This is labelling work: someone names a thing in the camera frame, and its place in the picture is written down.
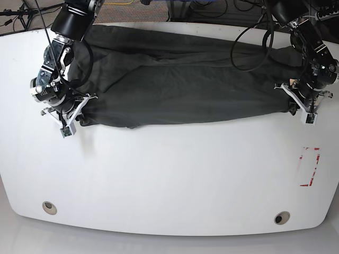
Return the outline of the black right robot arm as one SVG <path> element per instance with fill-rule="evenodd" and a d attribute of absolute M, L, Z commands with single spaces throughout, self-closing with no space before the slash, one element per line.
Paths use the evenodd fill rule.
<path fill-rule="evenodd" d="M 78 90 L 92 73 L 93 51 L 84 36 L 93 25 L 103 1 L 65 1 L 54 20 L 51 30 L 57 36 L 49 40 L 44 51 L 44 62 L 38 76 L 31 80 L 30 93 L 37 102 L 48 104 L 41 112 L 58 124 L 63 137 L 75 134 L 74 121 L 82 114 L 82 108 L 96 95 Z M 81 42 L 89 54 L 89 67 L 83 79 L 67 81 L 65 70 L 74 58 L 73 45 Z"/>

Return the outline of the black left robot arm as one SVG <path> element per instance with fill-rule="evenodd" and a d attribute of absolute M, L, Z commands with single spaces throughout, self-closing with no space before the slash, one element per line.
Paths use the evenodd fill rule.
<path fill-rule="evenodd" d="M 328 47 L 316 32 L 305 13 L 308 8 L 303 1 L 264 1 L 268 17 L 274 18 L 281 27 L 291 31 L 292 46 L 302 53 L 303 61 L 298 78 L 289 84 L 281 84 L 283 89 L 306 115 L 305 122 L 315 122 L 319 96 L 332 97 L 325 91 L 326 86 L 338 81 L 338 61 L 333 58 Z"/>

